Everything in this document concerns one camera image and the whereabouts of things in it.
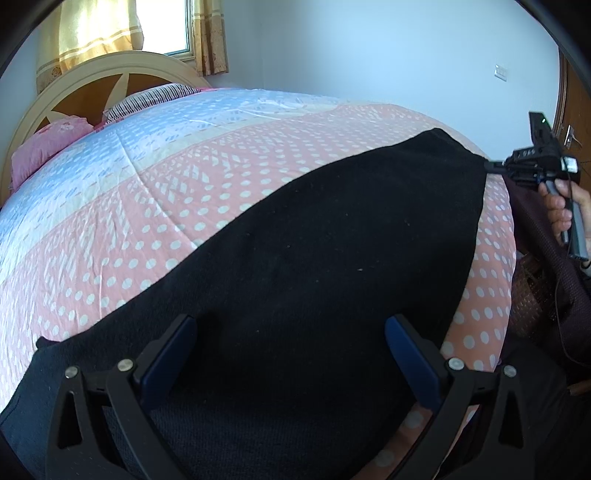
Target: polka dot bedspread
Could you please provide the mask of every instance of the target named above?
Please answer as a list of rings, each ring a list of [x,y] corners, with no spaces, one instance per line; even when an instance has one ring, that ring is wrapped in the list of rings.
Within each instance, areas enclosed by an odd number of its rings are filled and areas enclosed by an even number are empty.
[[[157,105],[75,142],[0,211],[0,410],[40,336],[65,340],[92,327],[283,184],[434,127],[482,154],[399,106],[237,89]],[[483,199],[472,268],[441,352],[491,371],[516,251],[499,176],[488,176]],[[413,407],[355,480],[386,478],[429,417]]]

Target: yellow curtain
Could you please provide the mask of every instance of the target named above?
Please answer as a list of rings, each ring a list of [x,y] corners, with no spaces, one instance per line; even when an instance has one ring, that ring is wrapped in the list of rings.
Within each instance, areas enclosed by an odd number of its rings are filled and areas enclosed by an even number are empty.
[[[193,0],[193,48],[199,75],[228,71],[222,0]]]
[[[40,28],[37,93],[86,60],[144,45],[135,0],[64,0]]]

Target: door frame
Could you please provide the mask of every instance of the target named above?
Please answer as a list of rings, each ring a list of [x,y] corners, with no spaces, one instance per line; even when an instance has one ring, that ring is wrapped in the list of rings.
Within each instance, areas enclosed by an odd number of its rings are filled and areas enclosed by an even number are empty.
[[[558,58],[560,64],[560,79],[558,80],[558,100],[556,102],[556,114],[554,116],[554,125],[552,127],[552,131],[556,137],[560,136],[563,129],[564,109],[566,108],[566,89],[569,81],[566,57],[561,51],[559,51]]]

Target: finger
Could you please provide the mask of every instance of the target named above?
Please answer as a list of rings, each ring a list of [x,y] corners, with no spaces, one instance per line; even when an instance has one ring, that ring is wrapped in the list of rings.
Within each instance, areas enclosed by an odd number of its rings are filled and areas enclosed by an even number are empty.
[[[552,231],[554,232],[554,236],[560,240],[560,234],[562,232],[566,232],[569,230],[571,223],[570,222],[556,222],[552,224]]]
[[[566,200],[560,195],[546,195],[544,204],[548,210],[563,209],[566,207]]]
[[[573,200],[580,204],[591,205],[591,196],[584,188],[579,187],[575,182],[565,180],[556,180],[554,182],[556,189],[563,197],[570,198],[570,189],[573,191]]]
[[[548,210],[550,223],[570,222],[573,219],[573,212],[567,209]]]
[[[548,195],[548,187],[546,186],[545,183],[540,183],[540,185],[538,185],[538,192],[540,192],[540,195],[542,195],[542,197],[545,197],[546,195]]]

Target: light switch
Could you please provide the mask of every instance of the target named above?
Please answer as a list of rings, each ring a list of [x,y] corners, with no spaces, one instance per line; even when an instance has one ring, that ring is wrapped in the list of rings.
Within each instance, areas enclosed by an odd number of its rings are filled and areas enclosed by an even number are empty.
[[[495,65],[495,77],[503,80],[503,82],[507,81],[507,69],[501,67],[500,65]]]

